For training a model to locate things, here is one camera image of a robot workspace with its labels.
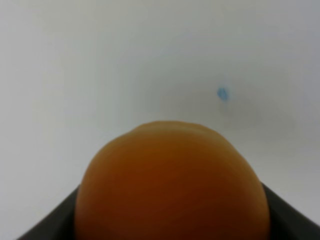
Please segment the white background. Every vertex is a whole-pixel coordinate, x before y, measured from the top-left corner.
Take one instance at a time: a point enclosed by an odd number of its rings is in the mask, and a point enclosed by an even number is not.
[[[222,133],[320,224],[319,10],[318,0],[1,0],[0,239],[58,205],[105,143],[152,120]]]

